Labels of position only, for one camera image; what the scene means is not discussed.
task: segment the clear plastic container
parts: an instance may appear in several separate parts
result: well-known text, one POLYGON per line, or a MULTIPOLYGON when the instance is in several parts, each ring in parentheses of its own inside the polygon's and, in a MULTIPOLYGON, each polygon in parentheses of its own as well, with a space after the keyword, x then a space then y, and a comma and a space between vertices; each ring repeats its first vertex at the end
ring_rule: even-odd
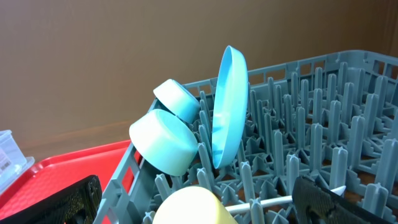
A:
POLYGON ((33 163, 33 157, 24 157, 10 130, 0 131, 0 194, 33 163))

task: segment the red surface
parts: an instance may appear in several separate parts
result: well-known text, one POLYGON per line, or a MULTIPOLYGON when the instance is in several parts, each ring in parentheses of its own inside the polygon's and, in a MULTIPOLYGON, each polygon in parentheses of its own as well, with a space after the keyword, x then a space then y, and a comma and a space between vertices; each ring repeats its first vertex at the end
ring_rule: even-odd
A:
MULTIPOLYGON (((93 147, 36 163, 0 195, 0 220, 89 176, 97 175, 105 190, 130 140, 93 147)), ((141 157, 136 152, 134 157, 141 157)), ((128 169, 123 186, 128 191, 134 177, 128 169)))

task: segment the white stick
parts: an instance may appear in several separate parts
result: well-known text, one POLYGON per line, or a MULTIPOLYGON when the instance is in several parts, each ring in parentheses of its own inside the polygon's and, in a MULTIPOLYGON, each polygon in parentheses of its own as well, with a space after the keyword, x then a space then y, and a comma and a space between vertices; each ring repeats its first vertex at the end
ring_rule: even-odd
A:
MULTIPOLYGON (((346 186, 344 185, 344 186, 335 188, 331 191, 337 195, 342 195, 345 190, 346 190, 346 186)), ((289 195, 289 196, 285 196, 285 197, 277 197, 277 198, 262 200, 260 203, 263 208, 266 208, 266 207, 271 207, 273 205, 281 205, 284 203, 290 203, 292 201, 293 201, 292 196, 289 195)), ((244 204, 240 204, 240 205, 228 206, 225 208, 227 211, 229 211, 230 214, 234 215, 234 214, 239 214, 239 213, 243 213, 243 212, 248 212, 250 210, 250 204, 244 203, 244 204)))

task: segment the blue plate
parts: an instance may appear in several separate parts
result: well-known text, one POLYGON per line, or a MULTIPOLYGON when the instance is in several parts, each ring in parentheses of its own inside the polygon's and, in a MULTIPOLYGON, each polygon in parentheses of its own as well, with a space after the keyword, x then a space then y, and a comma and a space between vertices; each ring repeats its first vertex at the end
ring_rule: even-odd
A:
POLYGON ((243 54, 228 46, 218 73, 213 110, 212 154, 216 169, 227 166, 241 142, 248 107, 248 69, 243 54))

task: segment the plastic dishwasher rack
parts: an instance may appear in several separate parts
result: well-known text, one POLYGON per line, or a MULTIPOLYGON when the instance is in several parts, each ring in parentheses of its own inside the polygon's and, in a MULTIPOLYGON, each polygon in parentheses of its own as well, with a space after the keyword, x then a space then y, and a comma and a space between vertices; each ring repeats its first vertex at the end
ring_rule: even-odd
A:
MULTIPOLYGON (((248 83, 238 155, 218 170, 207 153, 216 78, 186 84, 200 99, 201 111, 188 124, 200 142, 197 159, 185 175, 170 177, 144 159, 138 164, 131 144, 104 191, 95 223, 105 217, 113 223, 152 223, 162 201, 189 185, 211 190, 223 205, 251 203, 250 212, 234 216, 238 223, 288 223, 295 220, 292 204, 263 210, 259 201, 291 194, 299 175, 330 189, 346 185, 346 195, 362 199, 359 206, 395 222, 397 68, 398 58, 350 50, 249 71, 249 81, 260 82, 248 83), (284 78, 273 79, 279 70, 284 78), (135 176, 129 192, 121 183, 128 169, 135 176), (358 174, 376 184, 361 183, 358 174)), ((165 110, 158 100, 154 108, 165 110)))

